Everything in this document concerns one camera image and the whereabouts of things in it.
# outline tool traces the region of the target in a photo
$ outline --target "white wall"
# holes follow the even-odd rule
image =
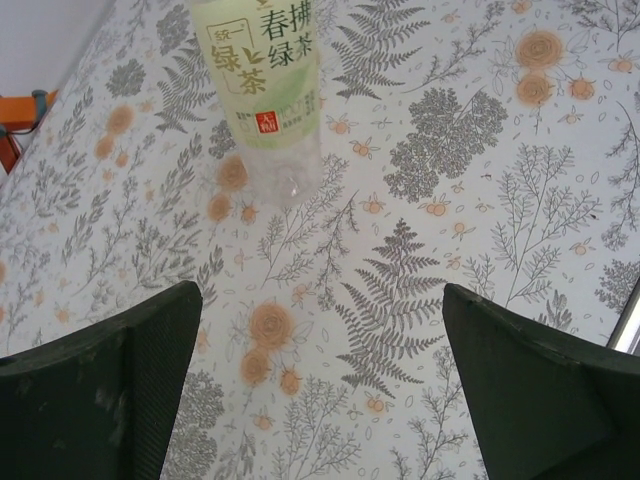
[[[114,0],[0,0],[0,95],[64,85]]]

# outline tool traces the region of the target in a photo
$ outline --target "floral tablecloth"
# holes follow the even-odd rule
[[[314,3],[326,172],[280,210],[186,7],[117,0],[0,190],[2,353],[193,279],[163,478],[486,478],[442,287],[606,343],[640,275],[640,5]]]

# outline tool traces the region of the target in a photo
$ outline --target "tablecloth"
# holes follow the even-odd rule
[[[117,0],[0,191],[3,354],[192,279],[164,479],[486,478],[442,287],[606,343],[640,275],[640,5],[314,7],[325,177],[282,210],[188,9]]]

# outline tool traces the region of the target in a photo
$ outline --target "plastic bottle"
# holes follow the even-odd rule
[[[312,0],[188,0],[250,182],[290,206],[322,182]]]

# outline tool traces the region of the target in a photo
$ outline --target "bottle label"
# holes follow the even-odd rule
[[[236,141],[279,149],[320,122],[312,0],[192,5],[196,35]]]

